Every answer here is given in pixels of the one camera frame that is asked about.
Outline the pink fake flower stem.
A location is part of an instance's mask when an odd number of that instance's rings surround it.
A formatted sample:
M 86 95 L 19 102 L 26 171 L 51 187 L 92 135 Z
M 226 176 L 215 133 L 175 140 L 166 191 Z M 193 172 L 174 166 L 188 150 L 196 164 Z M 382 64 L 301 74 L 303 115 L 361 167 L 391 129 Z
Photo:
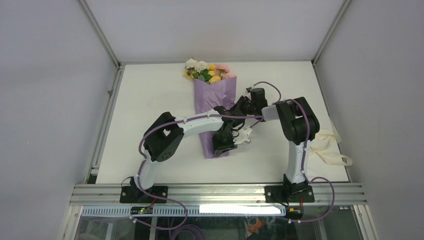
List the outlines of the pink fake flower stem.
M 219 63 L 215 65 L 215 74 L 219 76 L 222 80 L 232 77 L 230 67 L 226 64 Z

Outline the white fake flower stem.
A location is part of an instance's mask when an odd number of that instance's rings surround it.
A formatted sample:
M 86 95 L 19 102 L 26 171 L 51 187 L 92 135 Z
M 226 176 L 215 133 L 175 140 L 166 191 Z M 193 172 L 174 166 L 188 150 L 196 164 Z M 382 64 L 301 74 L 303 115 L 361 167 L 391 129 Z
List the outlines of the white fake flower stem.
M 184 63 L 183 76 L 188 80 L 201 80 L 206 82 L 206 76 L 209 72 L 209 64 L 205 61 L 197 61 L 193 58 Z

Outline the yellow fake flower stem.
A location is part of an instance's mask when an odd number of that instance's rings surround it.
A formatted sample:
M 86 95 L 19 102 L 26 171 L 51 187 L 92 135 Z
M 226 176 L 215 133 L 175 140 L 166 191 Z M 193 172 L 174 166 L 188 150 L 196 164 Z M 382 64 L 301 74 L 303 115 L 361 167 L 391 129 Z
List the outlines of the yellow fake flower stem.
M 207 84 L 214 84 L 223 80 L 219 69 L 214 64 L 204 66 L 186 66 L 182 73 L 183 77 L 188 80 L 200 80 Z

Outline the cream ribbon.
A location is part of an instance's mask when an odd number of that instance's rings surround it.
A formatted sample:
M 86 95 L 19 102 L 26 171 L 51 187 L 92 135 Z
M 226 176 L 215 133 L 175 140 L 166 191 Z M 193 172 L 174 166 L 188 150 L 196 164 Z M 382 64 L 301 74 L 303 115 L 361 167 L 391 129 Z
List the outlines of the cream ribbon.
M 322 129 L 315 135 L 309 155 L 317 156 L 329 166 L 349 167 L 353 164 L 353 160 L 336 149 L 341 141 L 337 131 Z

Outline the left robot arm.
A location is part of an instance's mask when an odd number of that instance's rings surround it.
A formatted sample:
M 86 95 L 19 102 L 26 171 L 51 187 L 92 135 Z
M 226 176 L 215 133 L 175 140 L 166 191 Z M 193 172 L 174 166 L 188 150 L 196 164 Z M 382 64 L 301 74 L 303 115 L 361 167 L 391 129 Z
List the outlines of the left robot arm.
M 149 200 L 159 163 L 171 158 L 184 138 L 205 135 L 206 150 L 212 157 L 221 157 L 236 149 L 233 132 L 245 123 L 246 116 L 240 110 L 229 110 L 223 106 L 188 117 L 162 113 L 140 141 L 139 152 L 144 160 L 133 178 L 131 197 L 138 203 Z

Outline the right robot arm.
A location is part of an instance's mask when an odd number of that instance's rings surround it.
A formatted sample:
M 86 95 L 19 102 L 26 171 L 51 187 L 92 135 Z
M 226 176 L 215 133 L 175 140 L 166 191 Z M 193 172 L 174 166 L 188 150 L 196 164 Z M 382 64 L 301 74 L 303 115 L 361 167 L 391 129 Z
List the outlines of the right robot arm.
M 234 116 L 263 116 L 264 122 L 279 121 L 289 142 L 288 165 L 283 175 L 282 196 L 296 202 L 309 186 L 307 163 L 312 141 L 320 131 L 320 123 L 304 96 L 268 104 L 263 88 L 248 90 L 229 112 Z

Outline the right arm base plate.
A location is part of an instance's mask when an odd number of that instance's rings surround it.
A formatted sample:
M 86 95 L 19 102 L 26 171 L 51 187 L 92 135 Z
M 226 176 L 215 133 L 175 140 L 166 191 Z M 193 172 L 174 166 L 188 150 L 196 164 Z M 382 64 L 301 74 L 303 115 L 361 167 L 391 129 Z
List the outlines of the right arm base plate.
M 266 185 L 264 187 L 264 196 L 266 203 L 314 203 L 315 196 L 313 188 L 307 185 L 305 189 L 291 191 L 288 185 Z

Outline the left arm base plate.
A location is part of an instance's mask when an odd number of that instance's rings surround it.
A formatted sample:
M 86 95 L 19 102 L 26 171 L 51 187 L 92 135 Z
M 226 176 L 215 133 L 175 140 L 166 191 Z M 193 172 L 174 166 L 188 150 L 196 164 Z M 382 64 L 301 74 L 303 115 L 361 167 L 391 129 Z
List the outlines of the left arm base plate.
M 168 186 L 153 186 L 152 188 L 147 189 L 146 192 L 154 196 L 167 198 L 168 190 Z M 166 204 L 167 200 L 148 196 L 137 187 L 133 189 L 131 186 L 123 186 L 121 188 L 119 202 L 121 204 Z

